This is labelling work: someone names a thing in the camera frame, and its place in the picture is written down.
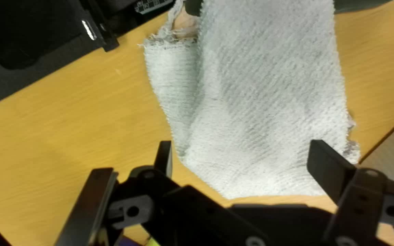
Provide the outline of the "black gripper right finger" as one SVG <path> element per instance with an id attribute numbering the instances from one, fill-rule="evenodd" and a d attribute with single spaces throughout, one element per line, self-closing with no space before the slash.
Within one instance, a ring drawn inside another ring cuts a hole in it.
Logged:
<path id="1" fill-rule="evenodd" d="M 356 172 L 354 163 L 322 139 L 311 141 L 307 169 L 336 203 Z"/>

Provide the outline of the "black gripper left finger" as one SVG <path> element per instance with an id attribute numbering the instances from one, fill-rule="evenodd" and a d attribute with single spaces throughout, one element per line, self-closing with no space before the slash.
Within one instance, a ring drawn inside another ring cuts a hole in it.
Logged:
<path id="1" fill-rule="evenodd" d="M 57 246 L 111 246 L 106 225 L 106 211 L 118 182 L 113 167 L 92 169 L 62 232 Z"/>

